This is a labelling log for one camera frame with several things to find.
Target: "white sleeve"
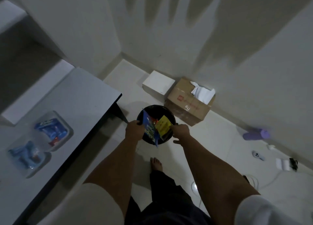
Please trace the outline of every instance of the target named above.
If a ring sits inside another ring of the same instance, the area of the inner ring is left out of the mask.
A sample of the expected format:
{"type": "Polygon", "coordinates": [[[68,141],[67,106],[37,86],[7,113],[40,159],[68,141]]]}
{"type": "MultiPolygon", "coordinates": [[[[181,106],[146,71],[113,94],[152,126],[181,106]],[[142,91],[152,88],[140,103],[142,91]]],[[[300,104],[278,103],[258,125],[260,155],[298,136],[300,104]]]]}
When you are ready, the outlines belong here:
{"type": "Polygon", "coordinates": [[[245,198],[238,206],[235,225],[298,225],[261,195],[245,198]]]}
{"type": "Polygon", "coordinates": [[[124,216],[120,207],[105,189],[96,184],[87,183],[83,184],[39,224],[122,225],[124,216]]]}

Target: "blue packaged item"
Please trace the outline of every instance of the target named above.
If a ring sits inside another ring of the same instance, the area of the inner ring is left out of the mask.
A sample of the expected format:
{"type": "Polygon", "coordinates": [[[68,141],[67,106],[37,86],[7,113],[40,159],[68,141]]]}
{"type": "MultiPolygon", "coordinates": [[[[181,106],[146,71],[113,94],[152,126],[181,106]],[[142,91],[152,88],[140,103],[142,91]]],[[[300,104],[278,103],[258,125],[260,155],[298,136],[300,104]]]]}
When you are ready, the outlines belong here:
{"type": "Polygon", "coordinates": [[[54,146],[62,138],[67,135],[67,129],[60,123],[57,118],[45,120],[35,125],[34,129],[44,132],[51,142],[51,146],[54,146]]]}
{"type": "Polygon", "coordinates": [[[35,169],[45,159],[45,155],[39,151],[32,141],[28,141],[21,147],[9,149],[8,153],[16,166],[21,169],[35,169]]]}
{"type": "Polygon", "coordinates": [[[142,124],[145,126],[145,134],[154,142],[158,147],[158,140],[160,135],[155,128],[157,120],[148,115],[148,113],[143,110],[142,124]]]}

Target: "white controller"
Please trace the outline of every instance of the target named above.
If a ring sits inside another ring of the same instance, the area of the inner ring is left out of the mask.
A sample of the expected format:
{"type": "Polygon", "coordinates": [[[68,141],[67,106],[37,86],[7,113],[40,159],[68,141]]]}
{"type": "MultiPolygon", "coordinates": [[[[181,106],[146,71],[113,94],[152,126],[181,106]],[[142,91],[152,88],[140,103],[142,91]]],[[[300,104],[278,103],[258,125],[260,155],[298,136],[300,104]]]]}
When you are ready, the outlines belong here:
{"type": "Polygon", "coordinates": [[[258,159],[261,159],[262,161],[265,161],[265,157],[262,156],[261,154],[257,153],[256,151],[252,151],[252,156],[258,159]]]}

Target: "hand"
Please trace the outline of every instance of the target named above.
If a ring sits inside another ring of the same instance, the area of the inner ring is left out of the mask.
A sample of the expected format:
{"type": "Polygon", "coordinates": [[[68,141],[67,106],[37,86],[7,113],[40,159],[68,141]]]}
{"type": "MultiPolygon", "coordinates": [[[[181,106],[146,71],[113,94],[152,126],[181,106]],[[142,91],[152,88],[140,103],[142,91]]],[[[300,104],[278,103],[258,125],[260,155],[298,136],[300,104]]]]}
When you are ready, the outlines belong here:
{"type": "Polygon", "coordinates": [[[125,131],[125,139],[139,141],[145,133],[144,125],[138,125],[140,121],[133,120],[127,124],[125,131]]]}
{"type": "Polygon", "coordinates": [[[173,131],[173,137],[178,138],[178,140],[174,140],[173,142],[176,144],[180,144],[179,140],[186,136],[190,136],[188,125],[173,125],[170,126],[170,129],[173,131]]]}

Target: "bare foot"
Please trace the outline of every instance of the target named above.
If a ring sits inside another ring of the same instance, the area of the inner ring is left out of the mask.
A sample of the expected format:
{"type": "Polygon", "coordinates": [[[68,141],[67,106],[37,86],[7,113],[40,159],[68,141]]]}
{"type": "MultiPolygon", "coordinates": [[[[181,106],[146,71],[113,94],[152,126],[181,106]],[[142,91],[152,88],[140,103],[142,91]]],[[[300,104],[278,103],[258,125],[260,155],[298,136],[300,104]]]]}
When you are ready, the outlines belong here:
{"type": "Polygon", "coordinates": [[[151,169],[156,171],[163,171],[162,163],[157,158],[150,158],[151,169]]]}

